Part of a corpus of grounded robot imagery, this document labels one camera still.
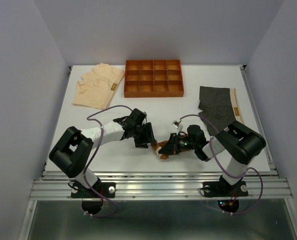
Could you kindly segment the brown underwear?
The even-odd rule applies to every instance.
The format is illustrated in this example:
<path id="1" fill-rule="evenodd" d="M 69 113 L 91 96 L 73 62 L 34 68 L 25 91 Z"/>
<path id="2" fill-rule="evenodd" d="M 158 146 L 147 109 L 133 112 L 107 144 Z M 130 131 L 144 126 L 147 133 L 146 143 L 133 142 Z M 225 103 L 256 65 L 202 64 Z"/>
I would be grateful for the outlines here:
<path id="1" fill-rule="evenodd" d="M 181 148 L 177 140 L 165 140 L 162 142 L 153 141 L 151 147 L 161 160 L 166 160 L 170 156 L 188 151 L 188 149 Z"/>

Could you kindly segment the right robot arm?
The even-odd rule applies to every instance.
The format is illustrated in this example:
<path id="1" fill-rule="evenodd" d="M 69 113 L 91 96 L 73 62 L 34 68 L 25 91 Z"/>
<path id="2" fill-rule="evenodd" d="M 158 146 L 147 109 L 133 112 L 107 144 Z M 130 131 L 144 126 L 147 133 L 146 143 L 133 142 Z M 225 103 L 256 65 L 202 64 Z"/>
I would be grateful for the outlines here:
<path id="1" fill-rule="evenodd" d="M 161 159 L 194 151 L 198 159 L 208 162 L 212 159 L 219 164 L 217 155 L 226 151 L 231 159 L 226 168 L 221 166 L 222 175 L 218 181 L 202 184 L 201 190 L 207 198 L 230 197 L 241 194 L 247 196 L 243 177 L 252 160 L 266 147 L 264 138 L 244 124 L 234 121 L 228 127 L 207 140 L 199 125 L 190 125 L 186 133 L 172 133 L 164 144 L 158 143 L 154 150 Z"/>

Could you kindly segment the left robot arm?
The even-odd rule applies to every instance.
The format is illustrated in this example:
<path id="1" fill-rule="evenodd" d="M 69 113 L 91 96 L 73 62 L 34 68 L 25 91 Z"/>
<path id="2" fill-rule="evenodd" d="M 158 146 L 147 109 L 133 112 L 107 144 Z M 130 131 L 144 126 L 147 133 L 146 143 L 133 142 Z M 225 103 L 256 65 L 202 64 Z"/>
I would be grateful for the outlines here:
<path id="1" fill-rule="evenodd" d="M 137 148 L 147 149 L 149 144 L 156 141 L 152 124 L 147 121 L 147 114 L 137 108 L 131 110 L 130 115 L 115 118 L 106 124 L 97 119 L 94 121 L 99 127 L 67 128 L 48 158 L 68 178 L 79 183 L 80 187 L 75 187 L 76 190 L 82 190 L 88 197 L 101 197 L 101 180 L 89 169 L 91 151 L 95 150 L 95 155 L 104 144 L 130 138 L 134 139 Z"/>

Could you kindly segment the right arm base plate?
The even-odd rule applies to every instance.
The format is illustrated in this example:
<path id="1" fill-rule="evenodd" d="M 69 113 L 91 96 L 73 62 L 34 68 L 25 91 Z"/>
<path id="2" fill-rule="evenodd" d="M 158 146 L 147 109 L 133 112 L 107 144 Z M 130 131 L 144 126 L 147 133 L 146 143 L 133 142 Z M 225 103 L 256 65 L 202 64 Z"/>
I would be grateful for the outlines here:
<path id="1" fill-rule="evenodd" d="M 234 185 L 220 181 L 206 181 L 202 184 L 203 194 L 207 198 L 247 197 L 249 195 L 245 181 L 239 181 Z"/>

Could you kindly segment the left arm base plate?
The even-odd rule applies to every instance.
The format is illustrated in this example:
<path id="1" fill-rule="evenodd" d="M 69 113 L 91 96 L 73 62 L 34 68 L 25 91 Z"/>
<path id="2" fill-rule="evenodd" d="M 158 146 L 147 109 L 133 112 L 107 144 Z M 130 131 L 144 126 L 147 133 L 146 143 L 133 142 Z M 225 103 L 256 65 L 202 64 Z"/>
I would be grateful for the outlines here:
<path id="1" fill-rule="evenodd" d="M 100 198 L 93 190 L 85 188 L 82 184 L 77 181 L 70 181 L 68 186 L 71 188 L 70 197 L 73 199 L 95 199 Z M 102 182 L 99 186 L 94 189 L 106 198 L 115 198 L 116 194 L 116 183 L 115 182 Z"/>

